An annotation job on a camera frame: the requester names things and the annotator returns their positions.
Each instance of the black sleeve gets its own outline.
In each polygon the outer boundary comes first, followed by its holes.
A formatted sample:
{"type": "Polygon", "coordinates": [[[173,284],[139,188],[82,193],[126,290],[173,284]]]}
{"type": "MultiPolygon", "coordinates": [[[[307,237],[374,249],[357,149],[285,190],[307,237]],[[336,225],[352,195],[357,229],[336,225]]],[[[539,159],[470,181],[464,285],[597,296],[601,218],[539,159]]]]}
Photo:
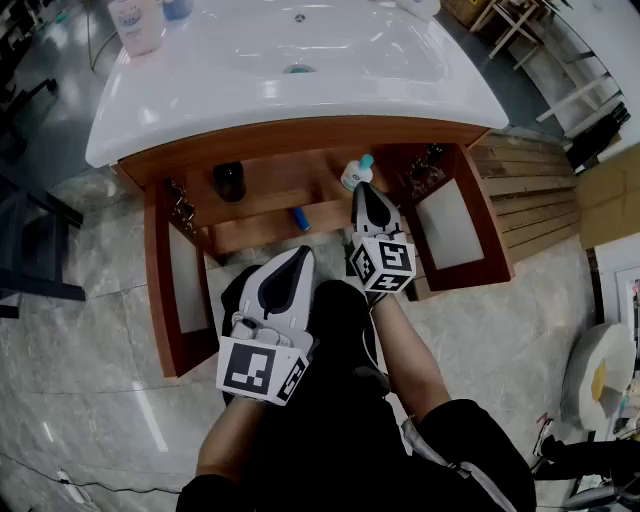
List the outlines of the black sleeve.
{"type": "Polygon", "coordinates": [[[182,489],[176,512],[251,512],[240,489],[220,475],[200,475],[182,489]]]}
{"type": "Polygon", "coordinates": [[[511,440],[472,400],[451,400],[429,412],[418,427],[424,441],[447,462],[482,470],[517,511],[535,511],[531,470],[511,440]]]}

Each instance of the white sink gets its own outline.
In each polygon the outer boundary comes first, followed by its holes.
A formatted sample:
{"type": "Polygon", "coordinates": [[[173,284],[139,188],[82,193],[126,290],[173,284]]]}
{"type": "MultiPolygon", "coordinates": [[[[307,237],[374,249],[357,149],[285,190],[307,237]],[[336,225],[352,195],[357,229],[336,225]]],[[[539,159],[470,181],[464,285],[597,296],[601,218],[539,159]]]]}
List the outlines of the white sink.
{"type": "Polygon", "coordinates": [[[435,20],[373,0],[196,0],[189,18],[168,24],[159,50],[120,54],[87,161],[99,167],[232,126],[367,114],[508,123],[435,20]]]}

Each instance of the vanity cabinet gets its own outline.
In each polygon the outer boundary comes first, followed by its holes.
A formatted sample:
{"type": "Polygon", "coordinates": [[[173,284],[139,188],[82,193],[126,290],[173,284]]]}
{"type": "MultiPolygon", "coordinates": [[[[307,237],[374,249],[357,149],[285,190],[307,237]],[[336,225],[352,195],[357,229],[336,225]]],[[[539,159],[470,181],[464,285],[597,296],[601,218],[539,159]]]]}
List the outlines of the vanity cabinet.
{"type": "Polygon", "coordinates": [[[344,116],[273,121],[181,139],[122,159],[116,170],[145,196],[149,299],[166,377],[217,352],[203,254],[228,254],[300,236],[302,207],[318,233],[351,225],[346,164],[374,156],[373,184],[399,206],[431,291],[509,281],[509,261],[491,203],[467,147],[486,128],[420,118],[344,116]],[[409,170],[438,143],[434,176],[409,170]],[[247,192],[224,202],[215,165],[241,161],[247,192]]]}

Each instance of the white cube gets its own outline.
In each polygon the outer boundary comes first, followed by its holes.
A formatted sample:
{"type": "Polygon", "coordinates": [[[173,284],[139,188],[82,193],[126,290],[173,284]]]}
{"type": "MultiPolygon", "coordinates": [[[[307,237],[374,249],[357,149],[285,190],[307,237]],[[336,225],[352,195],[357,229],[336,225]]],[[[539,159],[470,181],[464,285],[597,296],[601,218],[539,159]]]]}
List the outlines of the white cube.
{"type": "Polygon", "coordinates": [[[233,395],[286,405],[307,366],[300,349],[221,336],[216,386],[233,395]]]}
{"type": "Polygon", "coordinates": [[[416,275],[413,244],[379,238],[356,238],[351,265],[365,291],[398,293],[416,275]]]}

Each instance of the cabinet door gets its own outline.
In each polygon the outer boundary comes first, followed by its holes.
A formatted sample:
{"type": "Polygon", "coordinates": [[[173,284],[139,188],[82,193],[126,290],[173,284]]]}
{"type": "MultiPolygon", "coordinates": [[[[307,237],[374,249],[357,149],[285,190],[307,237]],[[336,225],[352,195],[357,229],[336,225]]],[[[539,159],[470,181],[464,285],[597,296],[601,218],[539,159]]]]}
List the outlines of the cabinet door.
{"type": "Polygon", "coordinates": [[[219,348],[203,258],[206,239],[172,218],[174,204],[165,183],[145,188],[149,303],[165,377],[184,375],[219,348]]]}
{"type": "Polygon", "coordinates": [[[513,267],[473,160],[464,146],[443,148],[433,167],[423,172],[415,169],[424,145],[394,146],[384,157],[404,185],[401,208],[421,263],[416,289],[442,291],[510,281],[513,267]]]}

